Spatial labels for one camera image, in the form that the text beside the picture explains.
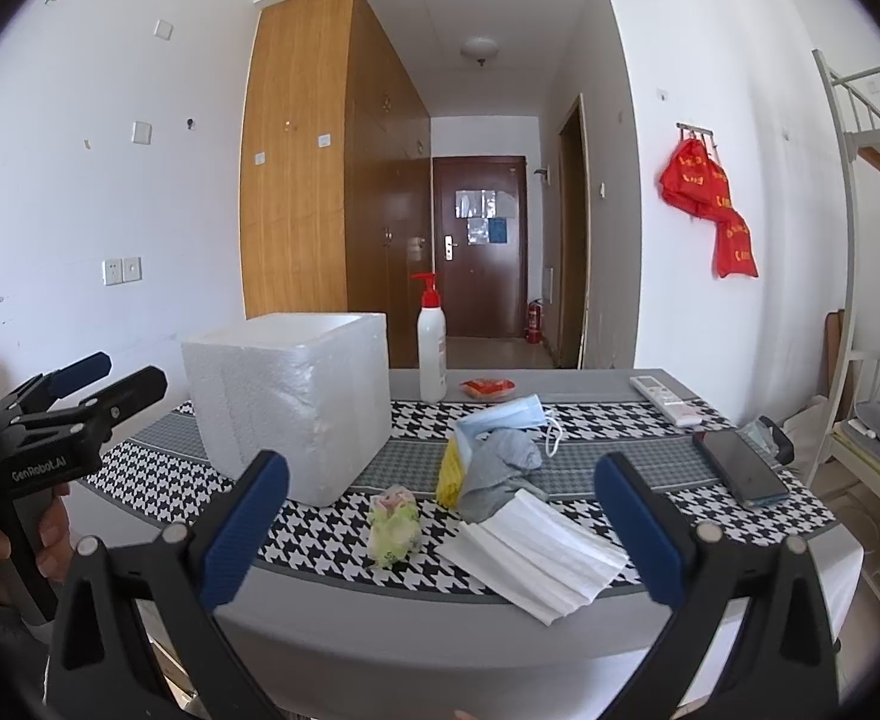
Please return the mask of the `person left hand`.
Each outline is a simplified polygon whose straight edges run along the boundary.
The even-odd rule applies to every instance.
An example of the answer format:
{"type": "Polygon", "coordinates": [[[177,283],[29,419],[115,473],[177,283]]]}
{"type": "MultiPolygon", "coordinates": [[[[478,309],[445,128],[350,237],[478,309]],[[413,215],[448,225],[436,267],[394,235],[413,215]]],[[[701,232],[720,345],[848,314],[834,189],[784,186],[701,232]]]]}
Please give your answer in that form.
{"type": "MultiPolygon", "coordinates": [[[[69,496],[67,484],[58,484],[53,489],[53,500],[38,523],[38,536],[43,547],[36,554],[36,566],[41,575],[53,582],[64,582],[72,561],[72,546],[69,539],[69,515],[64,505],[65,496],[69,496]]],[[[10,541],[0,530],[0,561],[10,556],[10,541]]],[[[10,605],[12,596],[8,593],[4,581],[0,578],[0,603],[10,605]]]]}

